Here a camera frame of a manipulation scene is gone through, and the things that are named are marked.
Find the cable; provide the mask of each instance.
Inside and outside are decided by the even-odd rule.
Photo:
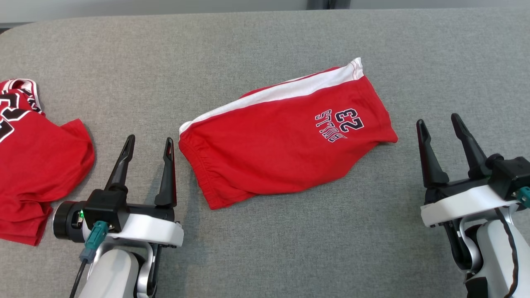
[[[508,222],[506,222],[506,218],[504,218],[504,215],[499,210],[499,208],[495,208],[495,212],[499,216],[499,219],[502,222],[502,225],[504,226],[504,230],[506,231],[506,234],[508,235],[508,242],[510,243],[510,247],[511,247],[511,259],[514,262],[513,282],[511,283],[508,294],[504,296],[504,298],[510,298],[514,295],[515,290],[517,289],[517,284],[519,283],[519,280],[518,280],[519,279],[519,260],[517,259],[517,249],[515,247],[514,236],[511,233],[510,227],[508,226]]]
[[[83,275],[83,270],[87,263],[92,264],[94,261],[96,252],[99,245],[105,240],[107,234],[109,233],[109,225],[103,221],[95,222],[94,226],[90,230],[89,237],[85,240],[85,248],[79,254],[79,260],[81,260],[81,267],[79,267],[79,272],[77,272],[77,277],[75,278],[74,286],[72,287],[72,292],[70,292],[70,298],[74,298],[75,292]]]
[[[83,276],[83,270],[85,270],[85,266],[88,260],[84,259],[81,262],[81,267],[79,267],[79,271],[77,272],[77,276],[75,278],[74,286],[72,287],[72,291],[70,292],[70,298],[75,297],[75,292],[77,291],[77,286],[79,285],[79,281],[81,280],[81,276]]]

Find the wall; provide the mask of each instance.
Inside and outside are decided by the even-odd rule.
[[[307,0],[2,0],[0,24],[78,16],[305,10]]]
[[[529,0],[351,0],[353,9],[459,8],[530,5]]]
[[[351,0],[351,8],[530,5],[529,0]],[[2,0],[0,24],[79,16],[305,10],[307,0]]]

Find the white stripe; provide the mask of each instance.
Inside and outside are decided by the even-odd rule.
[[[9,86],[11,85],[12,81],[13,80],[7,80],[5,82],[5,85],[4,85],[4,88],[2,89],[2,91],[6,91],[7,92],[9,90]]]
[[[37,94],[37,83],[35,83],[34,80],[30,80],[28,78],[20,78],[18,80],[23,81],[22,88],[31,91],[31,94],[33,94],[33,97],[35,98],[35,103],[37,104],[37,107],[42,110],[42,107],[40,106],[39,102],[39,95]]]
[[[309,95],[323,88],[358,80],[363,76],[361,58],[355,58],[348,65],[341,68],[320,73],[299,81],[295,81],[297,79],[289,80],[287,81],[288,83],[279,84],[260,92],[250,94],[222,107],[204,113],[194,120],[184,123],[179,129],[179,133],[182,134],[194,123],[204,121],[210,117],[221,115],[229,111],[246,108],[258,103]]]

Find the jersey number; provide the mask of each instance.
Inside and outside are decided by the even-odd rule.
[[[344,121],[344,117],[351,117],[351,121]],[[335,119],[340,123],[339,128],[343,133],[347,133],[351,129],[361,129],[364,127],[360,117],[357,117],[357,111],[354,109],[347,109],[335,113]]]
[[[18,94],[0,95],[0,106],[4,102],[7,102],[8,106],[0,111],[0,143],[15,131],[15,128],[9,122],[18,121],[29,113],[29,111],[19,109]]]

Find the red shorts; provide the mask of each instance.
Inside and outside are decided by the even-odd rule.
[[[218,209],[339,179],[379,142],[397,141],[357,58],[186,122],[179,147],[210,208]]]

